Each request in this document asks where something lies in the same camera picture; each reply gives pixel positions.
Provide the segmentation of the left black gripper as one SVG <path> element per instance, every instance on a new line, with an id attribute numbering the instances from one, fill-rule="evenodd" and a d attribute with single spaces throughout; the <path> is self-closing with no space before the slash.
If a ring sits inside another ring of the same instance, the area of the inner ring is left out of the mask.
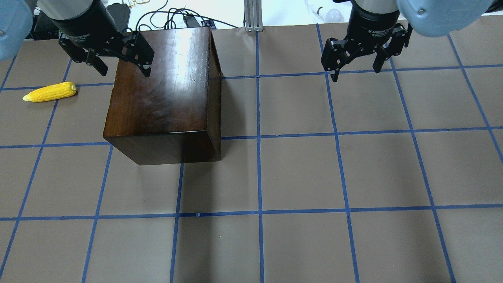
<path id="1" fill-rule="evenodd" d="M 140 31 L 120 33 L 102 2 L 51 2 L 50 20 L 60 31 L 59 45 L 75 63 L 92 66 L 105 76 L 108 66 L 99 56 L 126 58 L 150 77 L 154 50 Z"/>

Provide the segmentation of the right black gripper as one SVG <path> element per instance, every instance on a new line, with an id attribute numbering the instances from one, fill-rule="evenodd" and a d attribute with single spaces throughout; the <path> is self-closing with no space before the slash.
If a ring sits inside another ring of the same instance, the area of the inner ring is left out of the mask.
<path id="1" fill-rule="evenodd" d="M 332 82 L 337 82 L 340 70 L 357 57 L 375 51 L 373 70 L 378 74 L 385 61 L 399 56 L 413 32 L 410 24 L 405 29 L 397 23 L 399 15 L 397 4 L 353 4 L 344 40 L 328 38 L 320 59 Z"/>

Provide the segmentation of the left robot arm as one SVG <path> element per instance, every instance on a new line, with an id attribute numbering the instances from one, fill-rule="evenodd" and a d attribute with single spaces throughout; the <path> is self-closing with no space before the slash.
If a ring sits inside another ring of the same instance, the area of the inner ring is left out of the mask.
<path id="1" fill-rule="evenodd" d="M 58 27 L 58 43 L 75 63 L 86 63 L 105 76 L 108 67 L 102 56 L 113 56 L 138 66 L 144 77 L 150 76 L 154 50 L 140 31 L 120 31 L 100 0 L 2 0 L 2 61 L 19 52 L 33 27 L 35 7 Z"/>

